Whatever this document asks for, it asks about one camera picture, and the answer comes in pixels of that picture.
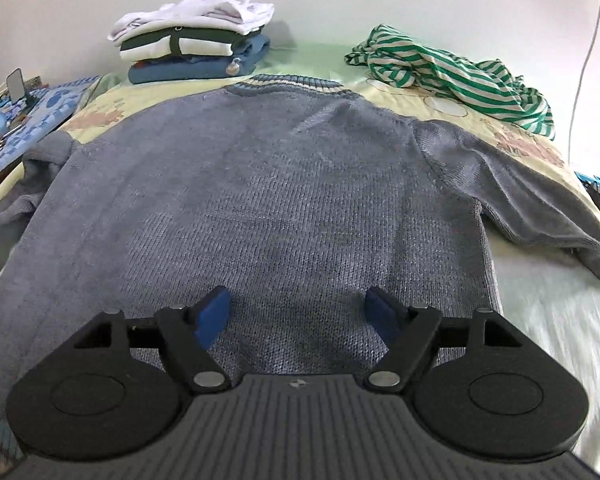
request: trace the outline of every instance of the yellow bedspread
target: yellow bedspread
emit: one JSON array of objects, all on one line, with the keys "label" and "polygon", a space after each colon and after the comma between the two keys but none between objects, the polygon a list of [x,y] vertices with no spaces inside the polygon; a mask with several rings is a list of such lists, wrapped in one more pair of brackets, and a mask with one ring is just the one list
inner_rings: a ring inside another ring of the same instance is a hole
[{"label": "yellow bedspread", "polygon": [[[480,137],[533,170],[571,190],[599,215],[584,188],[554,144],[546,137],[533,136],[515,124],[503,123],[463,104],[437,98],[419,88],[398,89],[370,78],[362,67],[347,66],[347,47],[312,44],[294,50],[272,50],[257,73],[298,74],[335,80],[374,104],[397,114],[421,120],[449,121]],[[95,139],[121,120],[168,99],[197,94],[230,85],[241,78],[190,80],[131,85],[122,83],[97,97],[68,120],[62,129],[85,143]],[[0,199],[22,177],[19,165],[0,185]]]}]

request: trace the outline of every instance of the light green bedsheet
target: light green bedsheet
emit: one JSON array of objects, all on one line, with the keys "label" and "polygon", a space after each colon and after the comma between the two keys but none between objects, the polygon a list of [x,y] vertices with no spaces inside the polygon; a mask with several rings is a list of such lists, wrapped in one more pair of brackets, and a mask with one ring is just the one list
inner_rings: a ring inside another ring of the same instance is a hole
[{"label": "light green bedsheet", "polygon": [[[494,145],[522,163],[538,171],[544,168],[555,180],[563,178],[568,181],[570,178],[570,170],[557,164],[550,154],[547,156],[549,160],[544,160],[548,153],[543,151],[544,144],[527,140],[528,136],[522,139],[524,143],[511,136],[509,142],[502,140],[502,135],[510,134],[500,129],[495,120],[484,123],[478,117],[463,123],[468,120],[465,116],[447,116],[440,111],[429,110],[426,94],[423,96],[416,89],[393,89],[400,92],[395,94],[393,90],[385,92],[382,87],[376,88],[369,83],[364,68],[347,66],[343,62],[348,49],[346,46],[312,45],[294,50],[275,50],[259,66],[258,72],[296,73],[336,80],[355,88],[376,104],[404,114],[408,113],[404,110],[414,110],[413,115],[426,113],[429,118],[451,119],[465,129],[480,126],[484,129],[472,133],[487,142],[495,138]],[[69,120],[65,128],[76,139],[88,142],[124,117],[155,102],[219,88],[231,81],[138,86],[123,83],[99,96]],[[447,111],[455,110],[450,104],[442,105]],[[20,175],[14,170],[1,192],[10,189]],[[590,415],[576,452],[600,472],[600,281],[572,254],[542,247],[514,246],[493,227],[488,227],[488,235],[504,315],[576,375],[587,389]]]}]

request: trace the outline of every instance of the striped fabric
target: striped fabric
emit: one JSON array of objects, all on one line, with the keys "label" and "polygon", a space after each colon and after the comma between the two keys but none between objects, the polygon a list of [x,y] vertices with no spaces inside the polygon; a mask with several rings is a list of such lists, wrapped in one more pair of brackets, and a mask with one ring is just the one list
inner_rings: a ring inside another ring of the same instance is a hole
[{"label": "striped fabric", "polygon": [[325,79],[316,79],[304,75],[256,74],[240,81],[231,88],[239,89],[242,95],[257,95],[264,92],[278,92],[296,88],[309,94],[337,94],[343,97],[355,97],[357,94],[340,83]]},{"label": "striped fabric", "polygon": [[345,62],[367,65],[376,79],[389,85],[415,84],[529,133],[555,137],[554,119],[544,96],[526,87],[522,76],[514,78],[500,60],[473,63],[428,47],[393,27],[378,25],[345,56]]}]

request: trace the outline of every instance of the gray knit sweater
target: gray knit sweater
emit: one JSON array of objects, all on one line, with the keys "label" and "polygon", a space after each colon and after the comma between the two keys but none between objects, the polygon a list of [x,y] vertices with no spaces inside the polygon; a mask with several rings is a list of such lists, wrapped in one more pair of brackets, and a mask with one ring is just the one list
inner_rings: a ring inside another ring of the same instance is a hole
[{"label": "gray knit sweater", "polygon": [[59,151],[0,279],[0,413],[103,308],[149,316],[220,284],[232,316],[212,355],[232,377],[359,373],[386,351],[363,315],[370,286],[450,316],[498,307],[481,214],[516,243],[576,249],[600,277],[600,224],[568,190],[333,82],[258,76]]}]

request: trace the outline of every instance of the bed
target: bed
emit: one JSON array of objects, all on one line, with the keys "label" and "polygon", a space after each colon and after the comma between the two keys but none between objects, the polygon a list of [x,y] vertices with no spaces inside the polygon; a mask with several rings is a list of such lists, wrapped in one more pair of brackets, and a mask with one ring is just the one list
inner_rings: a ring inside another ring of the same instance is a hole
[{"label": "bed", "polygon": [[[396,89],[376,81],[361,67],[342,61],[346,47],[299,45],[272,50],[257,73],[298,74],[334,80],[374,104],[421,120],[445,120],[480,137],[501,152],[560,183],[599,216],[584,188],[553,143],[484,116],[464,105],[416,88]],[[122,83],[97,97],[67,121],[63,129],[86,143],[112,126],[160,102],[220,88],[242,78]],[[0,185],[0,199],[22,177],[22,166]],[[575,452],[600,472],[600,280],[575,256],[544,247],[522,248],[487,225],[504,316],[536,341],[582,382],[590,413]]]}]

